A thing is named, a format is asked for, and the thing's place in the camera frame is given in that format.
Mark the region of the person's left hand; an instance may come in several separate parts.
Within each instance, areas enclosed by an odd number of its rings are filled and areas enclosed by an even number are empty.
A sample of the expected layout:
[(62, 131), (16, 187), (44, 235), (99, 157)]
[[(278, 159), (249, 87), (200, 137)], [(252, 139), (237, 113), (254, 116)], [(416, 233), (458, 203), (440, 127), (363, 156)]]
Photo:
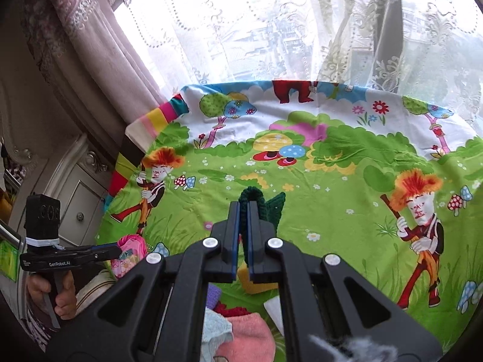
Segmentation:
[[(47, 306), (43, 295), (51, 292), (50, 283), (38, 275), (30, 275), (26, 282), (27, 290), (33, 303), (44, 313)], [(56, 295), (55, 313), (63, 320), (72, 319), (76, 315), (76, 295), (74, 277), (71, 271), (67, 271), (62, 279), (62, 290)]]

